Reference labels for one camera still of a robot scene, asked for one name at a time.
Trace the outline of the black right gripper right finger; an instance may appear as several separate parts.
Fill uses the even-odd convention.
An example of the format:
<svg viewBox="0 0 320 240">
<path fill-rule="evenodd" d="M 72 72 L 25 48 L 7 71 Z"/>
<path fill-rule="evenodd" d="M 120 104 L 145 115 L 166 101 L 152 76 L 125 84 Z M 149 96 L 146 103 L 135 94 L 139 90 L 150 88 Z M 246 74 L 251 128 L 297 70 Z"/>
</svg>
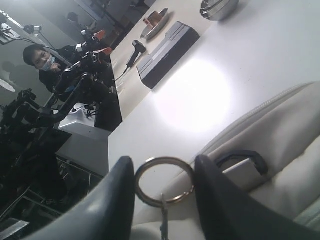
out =
<svg viewBox="0 0 320 240">
<path fill-rule="evenodd" d="M 205 155 L 195 159 L 194 186 L 207 240 L 318 240 L 311 230 L 268 209 L 229 180 Z"/>
</svg>

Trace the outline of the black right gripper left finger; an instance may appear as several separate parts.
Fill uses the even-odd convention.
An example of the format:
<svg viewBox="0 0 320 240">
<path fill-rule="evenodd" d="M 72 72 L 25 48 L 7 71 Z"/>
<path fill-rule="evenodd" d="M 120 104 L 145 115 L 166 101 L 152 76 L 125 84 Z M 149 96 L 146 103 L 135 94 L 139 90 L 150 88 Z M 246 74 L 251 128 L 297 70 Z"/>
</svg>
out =
<svg viewBox="0 0 320 240">
<path fill-rule="evenodd" d="M 29 240 L 128 240 L 135 207 L 133 161 L 121 157 L 82 201 Z"/>
</svg>

